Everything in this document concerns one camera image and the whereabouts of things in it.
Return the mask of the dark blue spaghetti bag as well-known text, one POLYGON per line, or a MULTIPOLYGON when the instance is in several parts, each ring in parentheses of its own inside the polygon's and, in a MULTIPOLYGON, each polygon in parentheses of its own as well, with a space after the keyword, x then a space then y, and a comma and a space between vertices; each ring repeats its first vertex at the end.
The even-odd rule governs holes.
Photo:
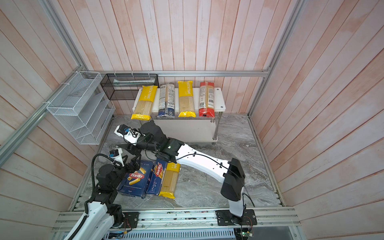
POLYGON ((175 85, 169 83, 160 87, 158 119, 175 117, 175 85))

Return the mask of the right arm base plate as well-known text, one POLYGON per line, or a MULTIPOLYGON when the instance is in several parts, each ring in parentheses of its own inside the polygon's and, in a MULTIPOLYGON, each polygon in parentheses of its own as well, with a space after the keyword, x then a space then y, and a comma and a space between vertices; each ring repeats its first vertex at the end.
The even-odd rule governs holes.
POLYGON ((215 211, 219 226, 255 226, 257 225, 256 214, 254 210, 245 209, 241 217, 230 213, 229 210, 215 211))

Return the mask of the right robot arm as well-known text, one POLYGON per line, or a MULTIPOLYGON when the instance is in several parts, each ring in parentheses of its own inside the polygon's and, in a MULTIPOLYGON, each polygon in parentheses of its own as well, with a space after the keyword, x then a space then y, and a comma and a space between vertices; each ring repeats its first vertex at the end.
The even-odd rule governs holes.
POLYGON ((229 201, 232 216, 244 216, 246 175, 239 160, 217 159, 180 140, 168 138, 154 121, 143 124, 138 130, 122 124, 117 126, 115 134, 123 138, 127 144, 125 149, 132 155, 140 156, 142 151, 153 151, 160 160, 186 165, 215 178, 222 183, 221 194, 229 201))

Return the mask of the red spaghetti bag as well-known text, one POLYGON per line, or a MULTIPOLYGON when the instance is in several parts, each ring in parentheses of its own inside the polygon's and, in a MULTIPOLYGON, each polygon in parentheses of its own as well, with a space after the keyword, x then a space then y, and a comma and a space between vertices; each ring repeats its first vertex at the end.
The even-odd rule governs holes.
POLYGON ((215 91, 214 83, 201 82, 200 83, 200 97, 199 97, 199 116, 214 118, 215 117, 215 91))

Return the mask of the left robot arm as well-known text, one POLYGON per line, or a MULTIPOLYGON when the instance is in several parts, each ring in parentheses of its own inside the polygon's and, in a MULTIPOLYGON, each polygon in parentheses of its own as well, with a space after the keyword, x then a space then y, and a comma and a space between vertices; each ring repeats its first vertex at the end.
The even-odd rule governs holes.
POLYGON ((121 205, 114 201, 118 194, 118 186, 126 174, 134 173, 141 167, 141 156, 128 161, 128 156, 119 154, 96 154, 91 162, 92 195, 85 201, 85 211, 77 221, 66 240, 102 240, 111 228, 128 228, 132 231, 138 225, 139 213, 130 212, 126 216, 121 205), (97 176, 94 165, 97 157, 104 157, 112 163, 102 166, 97 176))

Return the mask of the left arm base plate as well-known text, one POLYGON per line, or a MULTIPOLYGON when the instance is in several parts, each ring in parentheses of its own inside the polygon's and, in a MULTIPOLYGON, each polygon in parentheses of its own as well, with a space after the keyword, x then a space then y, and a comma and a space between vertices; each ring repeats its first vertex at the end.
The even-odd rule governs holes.
POLYGON ((139 212, 125 212, 117 215, 114 228, 135 229, 138 226, 139 212))

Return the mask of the yellow Pastatime spaghetti bag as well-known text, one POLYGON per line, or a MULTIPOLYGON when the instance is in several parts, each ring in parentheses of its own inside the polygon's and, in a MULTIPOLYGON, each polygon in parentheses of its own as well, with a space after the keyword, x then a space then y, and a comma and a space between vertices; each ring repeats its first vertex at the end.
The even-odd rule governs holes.
POLYGON ((159 196, 174 199, 175 190, 180 172, 180 164, 168 163, 159 196))
POLYGON ((157 86, 143 86, 132 120, 149 121, 151 119, 157 88, 157 86))
POLYGON ((179 81, 179 118, 195 118, 195 105, 192 81, 179 81))

